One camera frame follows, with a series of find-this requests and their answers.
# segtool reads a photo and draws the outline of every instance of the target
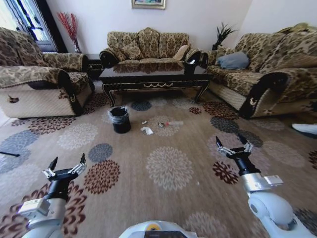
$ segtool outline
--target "white wall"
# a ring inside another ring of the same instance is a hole
[[[165,10],[131,9],[131,0],[47,0],[67,49],[73,45],[56,13],[73,12],[79,19],[78,39],[84,53],[107,47],[109,31],[138,32],[152,27],[160,32],[186,32],[194,47],[211,50],[216,27],[224,23],[239,29],[252,0],[166,0]],[[233,33],[225,46],[233,46]]]
[[[317,26],[317,0],[253,0],[236,42],[246,33],[273,33],[300,22]]]

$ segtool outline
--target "loveseat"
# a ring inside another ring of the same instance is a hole
[[[244,52],[246,69],[229,70],[217,58]],[[311,111],[317,101],[317,33],[249,33],[234,49],[209,51],[209,89],[245,118]]]
[[[10,118],[78,116],[95,87],[83,54],[43,54],[27,34],[0,27],[0,107]]]
[[[129,59],[122,51],[132,42],[136,42],[141,51],[138,59]],[[147,27],[137,33],[111,31],[107,35],[107,43],[108,48],[100,52],[104,68],[116,64],[177,63],[179,60],[173,57],[181,46],[189,44],[189,36],[186,33],[160,33]],[[200,57],[198,49],[190,49],[181,61],[199,60]]]

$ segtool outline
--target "red decorative branches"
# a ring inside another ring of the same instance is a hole
[[[58,19],[61,21],[65,29],[67,30],[69,37],[73,41],[77,41],[77,27],[78,27],[78,20],[74,13],[66,13],[66,12],[59,12],[57,13]]]

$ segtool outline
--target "table leg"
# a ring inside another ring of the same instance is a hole
[[[104,93],[107,95],[107,97],[109,98],[110,100],[110,107],[114,107],[115,106],[115,99],[111,93],[111,90],[109,89],[106,89],[106,87],[103,86],[103,91]]]
[[[209,84],[210,84],[210,81],[204,82],[204,83],[202,84],[202,86],[200,87],[200,90],[198,91],[198,93],[196,94],[196,97],[195,97],[195,102],[196,102],[196,103],[199,102],[200,97],[202,96],[202,94],[208,89]]]

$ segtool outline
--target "gray pillow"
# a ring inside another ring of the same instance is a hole
[[[233,54],[221,56],[217,60],[221,68],[225,69],[243,69],[248,67],[249,58],[248,56],[239,51]]]

